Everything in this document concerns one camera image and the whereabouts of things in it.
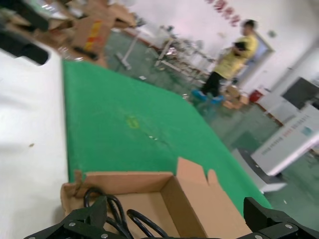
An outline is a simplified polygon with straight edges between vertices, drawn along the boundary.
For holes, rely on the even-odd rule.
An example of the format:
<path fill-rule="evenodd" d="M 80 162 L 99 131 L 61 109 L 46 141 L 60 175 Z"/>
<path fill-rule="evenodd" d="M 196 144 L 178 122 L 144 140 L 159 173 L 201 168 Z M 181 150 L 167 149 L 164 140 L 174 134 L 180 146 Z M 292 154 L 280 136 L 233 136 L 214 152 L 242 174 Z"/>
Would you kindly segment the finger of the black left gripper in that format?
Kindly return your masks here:
<path fill-rule="evenodd" d="M 49 59 L 49 53 L 45 49 L 6 29 L 0 30 L 0 48 L 15 57 L 26 57 L 39 65 L 44 65 Z"/>
<path fill-rule="evenodd" d="M 33 9 L 28 3 L 23 0 L 10 0 L 10 9 L 15 11 L 22 18 L 31 23 L 34 27 L 47 31 L 49 29 L 48 20 L 40 15 L 36 10 Z"/>

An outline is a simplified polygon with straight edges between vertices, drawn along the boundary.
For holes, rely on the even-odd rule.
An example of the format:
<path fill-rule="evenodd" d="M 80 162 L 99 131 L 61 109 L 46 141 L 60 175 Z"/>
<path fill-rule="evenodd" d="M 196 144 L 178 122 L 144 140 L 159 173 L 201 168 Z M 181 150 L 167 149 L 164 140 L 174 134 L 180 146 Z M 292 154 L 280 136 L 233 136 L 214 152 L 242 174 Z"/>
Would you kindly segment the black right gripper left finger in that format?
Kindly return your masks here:
<path fill-rule="evenodd" d="M 26 236 L 26 239 L 110 239 L 111 232 L 104 229 L 107 197 L 99 197 L 87 208 L 73 210 L 60 223 Z"/>

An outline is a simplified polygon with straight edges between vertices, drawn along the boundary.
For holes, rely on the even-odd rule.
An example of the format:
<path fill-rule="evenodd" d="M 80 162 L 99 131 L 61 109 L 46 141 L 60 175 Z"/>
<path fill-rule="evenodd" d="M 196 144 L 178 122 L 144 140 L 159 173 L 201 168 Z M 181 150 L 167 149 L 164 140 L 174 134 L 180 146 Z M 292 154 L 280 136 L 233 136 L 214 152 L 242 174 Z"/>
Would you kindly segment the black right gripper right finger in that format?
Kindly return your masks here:
<path fill-rule="evenodd" d="M 252 232 L 240 239 L 319 239 L 318 231 L 301 225 L 282 211 L 261 206 L 252 197 L 244 199 L 243 213 Z"/>

